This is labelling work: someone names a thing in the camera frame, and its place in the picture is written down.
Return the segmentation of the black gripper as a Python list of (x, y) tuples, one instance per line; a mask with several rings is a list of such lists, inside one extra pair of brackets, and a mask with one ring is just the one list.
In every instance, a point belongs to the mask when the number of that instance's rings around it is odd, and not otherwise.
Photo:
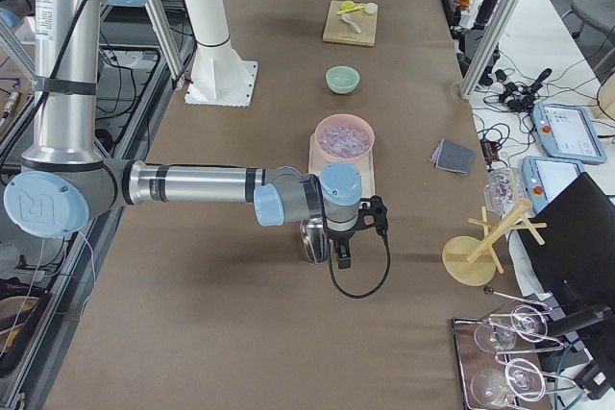
[(332, 227), (328, 227), (328, 236), (334, 240), (334, 250), (339, 270), (351, 268), (352, 255), (348, 239), (351, 239), (357, 232), (368, 229), (374, 229), (382, 239), (387, 237), (387, 208), (382, 198), (378, 195), (360, 199), (357, 220), (351, 228), (337, 231), (333, 230)]

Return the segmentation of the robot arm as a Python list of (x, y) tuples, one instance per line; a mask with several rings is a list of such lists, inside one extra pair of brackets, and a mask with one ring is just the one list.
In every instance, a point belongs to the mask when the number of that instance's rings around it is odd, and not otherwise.
[[(381, 198), (362, 196), (353, 165), (336, 162), (317, 175), (201, 165), (150, 165), (105, 158), (94, 147), (100, 11), (114, 0), (36, 0), (32, 145), (4, 191), (4, 207), (22, 230), (59, 238), (123, 205), (145, 202), (251, 204), (258, 222), (280, 226), (320, 220), (331, 266), (351, 265), (351, 238), (385, 236)], [(148, 0), (123, 0), (142, 6)]]

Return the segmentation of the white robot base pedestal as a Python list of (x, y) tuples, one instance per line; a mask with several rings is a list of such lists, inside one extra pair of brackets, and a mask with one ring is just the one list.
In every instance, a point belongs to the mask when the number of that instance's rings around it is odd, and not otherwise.
[(223, 0), (184, 0), (197, 50), (185, 101), (191, 105), (247, 108), (258, 64), (232, 46)]

